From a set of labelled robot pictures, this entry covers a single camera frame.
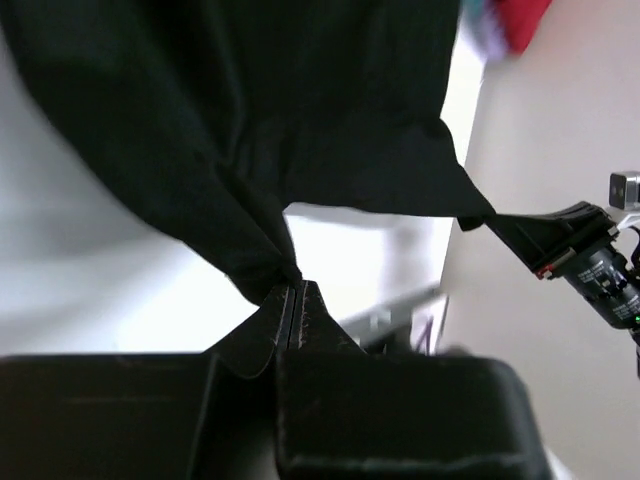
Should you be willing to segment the black t-shirt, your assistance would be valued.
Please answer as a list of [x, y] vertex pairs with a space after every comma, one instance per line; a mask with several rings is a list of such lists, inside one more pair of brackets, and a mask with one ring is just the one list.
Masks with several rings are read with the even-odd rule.
[[301, 274], [293, 203], [491, 215], [441, 111], [455, 1], [5, 1], [19, 77], [144, 222], [251, 303]]

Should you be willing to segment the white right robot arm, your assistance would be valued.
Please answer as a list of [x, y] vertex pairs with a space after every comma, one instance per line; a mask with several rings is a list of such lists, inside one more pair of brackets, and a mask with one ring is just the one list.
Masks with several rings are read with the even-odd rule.
[[626, 258], [614, 242], [639, 230], [639, 214], [617, 215], [581, 201], [542, 215], [462, 217], [462, 230], [487, 226], [540, 280], [563, 279], [616, 330], [639, 342], [639, 251]]

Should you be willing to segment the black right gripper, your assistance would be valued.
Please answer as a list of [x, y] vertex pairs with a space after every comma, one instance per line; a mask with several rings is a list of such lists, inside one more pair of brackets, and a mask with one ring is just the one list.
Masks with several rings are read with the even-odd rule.
[[[459, 217], [457, 222], [463, 232], [470, 232], [482, 227], [486, 217]], [[585, 201], [544, 215], [496, 215], [487, 226], [539, 279], [558, 277], [564, 263], [611, 241], [617, 230], [609, 213]]]

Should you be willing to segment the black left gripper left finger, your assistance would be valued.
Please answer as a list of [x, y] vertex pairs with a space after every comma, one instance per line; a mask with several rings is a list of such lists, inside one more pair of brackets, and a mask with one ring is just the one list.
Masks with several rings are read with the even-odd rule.
[[197, 478], [235, 429], [273, 411], [296, 296], [274, 289], [201, 353], [3, 358], [2, 477]]

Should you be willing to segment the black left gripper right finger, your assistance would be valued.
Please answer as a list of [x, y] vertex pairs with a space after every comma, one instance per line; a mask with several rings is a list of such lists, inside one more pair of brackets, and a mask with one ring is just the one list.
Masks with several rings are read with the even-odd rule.
[[528, 392], [502, 361], [371, 355], [296, 288], [278, 350], [276, 464], [283, 479], [548, 479]]

